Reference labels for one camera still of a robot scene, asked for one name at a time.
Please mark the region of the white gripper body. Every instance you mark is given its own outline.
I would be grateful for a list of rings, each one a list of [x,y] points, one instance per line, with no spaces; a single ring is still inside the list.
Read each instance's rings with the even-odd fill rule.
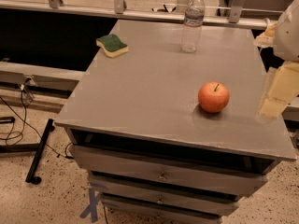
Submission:
[[[279,17],[273,50],[285,61],[299,62],[299,0],[293,0]]]

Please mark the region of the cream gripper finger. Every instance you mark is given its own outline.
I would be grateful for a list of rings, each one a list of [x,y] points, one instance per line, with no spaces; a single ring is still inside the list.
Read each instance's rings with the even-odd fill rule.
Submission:
[[[274,47],[275,31],[278,24],[276,21],[271,22],[268,18],[265,19],[265,23],[266,29],[253,41],[253,45],[261,49]]]
[[[270,67],[258,113],[277,118],[299,95],[299,63],[285,61],[278,69]]]

